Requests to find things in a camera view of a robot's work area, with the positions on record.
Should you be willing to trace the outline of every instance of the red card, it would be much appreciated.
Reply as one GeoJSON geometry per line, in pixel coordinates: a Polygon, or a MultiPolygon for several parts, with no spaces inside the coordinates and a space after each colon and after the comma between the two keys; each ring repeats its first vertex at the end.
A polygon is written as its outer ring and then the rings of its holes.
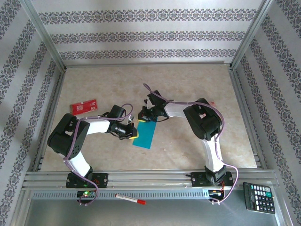
{"type": "Polygon", "coordinates": [[[83,114],[97,110],[96,100],[88,100],[70,105],[70,113],[73,115],[83,114]]]}

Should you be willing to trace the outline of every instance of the aluminum frame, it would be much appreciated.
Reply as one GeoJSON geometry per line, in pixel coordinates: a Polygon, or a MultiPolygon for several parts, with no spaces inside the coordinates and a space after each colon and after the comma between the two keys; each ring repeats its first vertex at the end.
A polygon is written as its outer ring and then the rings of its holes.
{"type": "MultiPolygon", "coordinates": [[[[208,189],[208,187],[192,187],[190,178],[186,176],[191,172],[204,172],[200,169],[186,170],[133,170],[133,171],[101,171],[109,174],[108,187],[99,189],[104,191],[150,191],[157,190],[185,191],[193,192],[200,189],[208,189]]],[[[235,190],[243,189],[243,182],[263,184],[270,186],[274,194],[276,220],[279,226],[292,225],[287,207],[285,205],[280,187],[274,170],[271,169],[239,169],[238,184],[235,190]]],[[[28,172],[25,176],[21,194],[17,202],[17,208],[12,219],[13,226],[21,226],[26,222],[31,201],[34,199],[36,192],[47,193],[49,191],[65,192],[78,191],[86,189],[70,189],[65,187],[66,178],[69,172],[28,172]]]]}
{"type": "MultiPolygon", "coordinates": [[[[230,67],[229,74],[232,82],[232,86],[234,88],[238,105],[246,126],[246,130],[250,139],[250,144],[254,152],[254,157],[257,163],[258,168],[255,169],[238,169],[239,170],[239,178],[237,186],[235,190],[243,189],[242,184],[244,181],[248,181],[250,183],[263,184],[268,185],[272,188],[272,193],[275,196],[275,208],[276,213],[279,213],[277,217],[278,225],[293,225],[290,219],[284,198],[280,192],[279,183],[277,181],[274,170],[266,169],[267,166],[265,164],[258,139],[256,133],[253,129],[253,126],[250,124],[251,118],[248,113],[247,105],[245,99],[242,94],[241,87],[237,81],[237,75],[235,72],[235,68],[239,64],[240,59],[245,53],[250,41],[258,30],[260,23],[262,22],[265,14],[267,13],[270,5],[273,0],[263,0],[261,3],[258,13],[252,22],[251,26],[246,32],[246,36],[244,40],[240,44],[236,55],[234,56],[230,67]]],[[[59,56],[52,40],[50,39],[43,23],[40,21],[40,18],[35,11],[33,5],[29,0],[21,0],[23,7],[26,12],[29,14],[31,20],[34,25],[37,27],[38,32],[42,36],[43,41],[47,44],[47,47],[50,49],[51,54],[55,58],[56,62],[60,65],[62,71],[65,70],[65,66],[61,57],[59,56]]],[[[81,65],[77,66],[69,66],[68,68],[78,68],[82,67],[81,65]]],[[[50,120],[47,124],[47,132],[45,133],[45,137],[43,138],[43,144],[41,145],[41,149],[38,153],[38,159],[40,160],[43,155],[46,145],[47,145],[47,137],[49,136],[53,118],[55,115],[58,99],[60,97],[62,85],[63,85],[64,76],[61,78],[58,91],[55,93],[55,104],[51,109],[50,120]]],[[[39,161],[36,161],[34,170],[37,171],[39,166],[39,161]]],[[[202,188],[193,188],[191,185],[190,178],[186,176],[191,172],[200,171],[204,172],[202,169],[170,169],[170,170],[132,170],[132,171],[103,171],[109,174],[108,187],[106,189],[100,189],[101,191],[157,191],[157,190],[168,190],[168,191],[194,191],[202,188]]],[[[232,169],[229,169],[232,172],[233,176],[236,177],[236,172],[232,169]]],[[[78,191],[85,189],[69,189],[65,187],[67,174],[69,172],[27,172],[21,193],[19,195],[16,209],[12,218],[11,225],[20,226],[24,225],[26,222],[26,217],[28,214],[28,210],[33,199],[33,195],[37,191],[78,191]]]]}

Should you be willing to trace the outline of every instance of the cable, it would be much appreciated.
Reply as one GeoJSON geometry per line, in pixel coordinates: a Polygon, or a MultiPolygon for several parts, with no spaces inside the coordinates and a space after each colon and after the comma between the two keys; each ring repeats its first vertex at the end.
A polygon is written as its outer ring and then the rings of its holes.
{"type": "Polygon", "coordinates": [[[169,119],[169,117],[167,117],[166,119],[162,119],[161,121],[157,121],[157,122],[166,121],[167,119],[169,119]]]}
{"type": "Polygon", "coordinates": [[[125,119],[126,117],[130,116],[131,113],[133,112],[133,105],[131,105],[131,104],[124,104],[123,106],[125,106],[125,105],[131,106],[131,111],[129,112],[129,114],[126,114],[125,116],[122,116],[120,118],[107,118],[107,117],[103,117],[103,116],[89,116],[89,117],[84,117],[84,118],[79,119],[78,122],[77,122],[77,124],[76,124],[75,130],[74,130],[74,133],[73,133],[73,140],[72,140],[72,144],[71,144],[70,150],[69,150],[67,156],[63,158],[63,161],[64,161],[65,165],[71,170],[72,173],[74,173],[79,178],[81,178],[81,179],[83,179],[83,180],[91,183],[96,188],[94,198],[90,202],[86,203],[85,206],[90,205],[92,202],[94,202],[96,200],[97,195],[98,195],[98,186],[93,181],[91,181],[91,180],[83,177],[78,172],[76,172],[74,170],[74,168],[68,162],[68,159],[70,158],[70,156],[72,154],[72,151],[73,151],[73,148],[74,148],[74,145],[75,145],[75,142],[76,142],[76,137],[77,137],[77,133],[78,133],[78,130],[79,130],[79,124],[80,124],[81,121],[87,120],[87,119],[105,119],[105,120],[120,120],[120,119],[125,119]]]}
{"type": "Polygon", "coordinates": [[[225,192],[224,188],[225,188],[225,182],[222,180],[222,189],[221,189],[221,193],[224,193],[224,192],[225,192]]]}
{"type": "Polygon", "coordinates": [[[115,136],[115,137],[118,137],[116,134],[113,134],[112,132],[110,132],[110,134],[112,134],[112,135],[115,136]]]}
{"type": "Polygon", "coordinates": [[[201,105],[201,106],[205,106],[205,107],[208,107],[212,110],[214,110],[216,112],[216,114],[220,117],[220,119],[222,120],[222,128],[221,128],[221,131],[216,135],[214,136],[214,142],[215,142],[215,152],[216,152],[216,156],[217,158],[225,165],[225,166],[228,166],[228,167],[231,167],[233,169],[235,169],[236,171],[236,178],[235,178],[235,181],[233,183],[233,186],[231,187],[230,191],[228,192],[228,194],[222,199],[222,200],[218,200],[218,199],[215,199],[215,198],[211,198],[213,200],[216,200],[217,202],[213,202],[212,201],[212,204],[214,203],[217,203],[217,204],[220,204],[221,202],[225,201],[229,195],[232,193],[236,183],[237,183],[237,180],[238,180],[238,169],[237,167],[233,166],[233,165],[229,165],[229,164],[226,164],[224,163],[220,156],[218,155],[218,151],[217,151],[217,139],[220,137],[220,135],[222,134],[224,128],[225,128],[225,119],[223,117],[223,115],[215,108],[215,107],[212,107],[211,105],[207,105],[207,104],[204,104],[204,103],[201,103],[201,102],[177,102],[177,101],[171,101],[171,100],[168,100],[162,96],[160,96],[159,94],[155,93],[154,91],[151,90],[151,88],[146,84],[144,83],[143,86],[152,94],[154,94],[155,96],[165,100],[166,102],[168,103],[172,103],[172,104],[176,104],[176,105],[201,105]]]}
{"type": "MultiPolygon", "coordinates": [[[[123,105],[124,106],[124,105],[123,105]]],[[[122,107],[123,107],[122,106],[122,107]]],[[[126,109],[124,109],[124,115],[126,115],[127,114],[127,111],[126,111],[126,109]]],[[[124,121],[124,119],[123,120],[121,120],[121,121],[119,121],[119,122],[123,122],[124,121]]]]}

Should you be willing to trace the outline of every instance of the damask wallpaper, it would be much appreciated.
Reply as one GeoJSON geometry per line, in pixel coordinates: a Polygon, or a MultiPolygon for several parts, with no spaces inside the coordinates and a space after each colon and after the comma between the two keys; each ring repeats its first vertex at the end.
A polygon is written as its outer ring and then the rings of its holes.
{"type": "Polygon", "coordinates": [[[66,65],[230,63],[261,0],[33,0],[66,65]]]}
{"type": "Polygon", "coordinates": [[[301,3],[276,0],[237,67],[261,149],[301,225],[301,3]]]}
{"type": "Polygon", "coordinates": [[[0,226],[9,225],[61,76],[18,0],[0,0],[0,226]]]}

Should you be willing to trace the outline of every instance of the white robotic arm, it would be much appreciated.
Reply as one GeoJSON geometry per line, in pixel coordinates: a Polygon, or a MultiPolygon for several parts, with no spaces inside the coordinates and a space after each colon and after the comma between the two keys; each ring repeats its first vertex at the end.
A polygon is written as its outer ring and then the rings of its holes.
{"type": "MultiPolygon", "coordinates": [[[[217,184],[226,174],[226,167],[222,162],[222,154],[219,137],[222,121],[219,116],[211,109],[201,105],[178,105],[166,102],[154,94],[149,94],[145,101],[145,106],[138,114],[140,121],[157,121],[159,116],[186,118],[195,133],[201,139],[205,147],[206,155],[206,177],[210,183],[217,184]]],[[[196,102],[209,104],[201,98],[196,102]]]]}
{"type": "MultiPolygon", "coordinates": [[[[101,117],[120,118],[124,112],[125,110],[122,107],[114,105],[109,113],[105,113],[101,117]]],[[[70,151],[77,123],[78,118],[76,116],[69,113],[65,114],[48,138],[48,146],[64,159],[70,151]]],[[[133,123],[125,125],[117,120],[89,118],[81,121],[72,154],[65,161],[72,168],[73,172],[85,178],[91,177],[93,169],[86,162],[81,148],[86,136],[93,133],[111,133],[120,140],[133,139],[138,136],[138,131],[133,123]]]]}

